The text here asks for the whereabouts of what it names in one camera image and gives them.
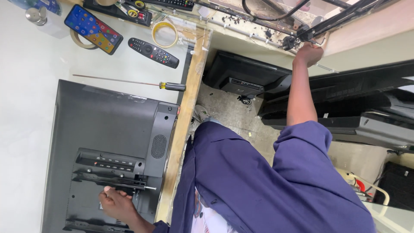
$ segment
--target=remote control buttons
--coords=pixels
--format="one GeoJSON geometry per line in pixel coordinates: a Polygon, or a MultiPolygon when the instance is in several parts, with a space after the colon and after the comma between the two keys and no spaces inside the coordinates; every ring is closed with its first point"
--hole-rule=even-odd
{"type": "Polygon", "coordinates": [[[144,46],[144,53],[150,55],[152,53],[152,47],[150,45],[144,46]]]}

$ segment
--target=white t-shirt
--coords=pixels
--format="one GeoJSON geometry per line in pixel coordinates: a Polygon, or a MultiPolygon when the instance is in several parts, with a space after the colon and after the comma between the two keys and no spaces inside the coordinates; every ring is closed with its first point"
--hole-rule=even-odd
{"type": "Polygon", "coordinates": [[[237,233],[237,231],[220,214],[208,207],[196,188],[191,233],[237,233]]]}

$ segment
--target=navy blue shirt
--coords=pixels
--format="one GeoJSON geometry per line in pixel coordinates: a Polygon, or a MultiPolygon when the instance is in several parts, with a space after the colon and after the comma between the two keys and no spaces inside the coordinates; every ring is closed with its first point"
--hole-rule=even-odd
{"type": "Polygon", "coordinates": [[[315,121],[287,126],[273,166],[238,134],[205,122],[187,144],[171,227],[190,233],[197,188],[238,233],[374,233],[371,214],[332,165],[331,133],[315,121]]]}

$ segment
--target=sneaker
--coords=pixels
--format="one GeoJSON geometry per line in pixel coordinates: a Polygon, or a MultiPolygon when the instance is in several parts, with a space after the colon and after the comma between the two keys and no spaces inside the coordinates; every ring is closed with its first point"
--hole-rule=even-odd
{"type": "Polygon", "coordinates": [[[196,105],[194,107],[194,115],[198,118],[199,122],[204,122],[205,119],[210,117],[210,114],[207,112],[207,109],[201,105],[196,105]]]}

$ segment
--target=blue sleeve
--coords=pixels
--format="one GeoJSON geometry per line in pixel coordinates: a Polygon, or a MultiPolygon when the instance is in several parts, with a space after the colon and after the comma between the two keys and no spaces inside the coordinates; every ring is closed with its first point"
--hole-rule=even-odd
{"type": "Polygon", "coordinates": [[[155,229],[152,233],[168,233],[170,231],[170,227],[163,221],[158,221],[154,223],[155,229]]]}
{"type": "Polygon", "coordinates": [[[315,121],[287,126],[273,145],[273,169],[303,191],[328,191],[366,210],[332,165],[327,155],[331,140],[329,130],[315,121]]]}

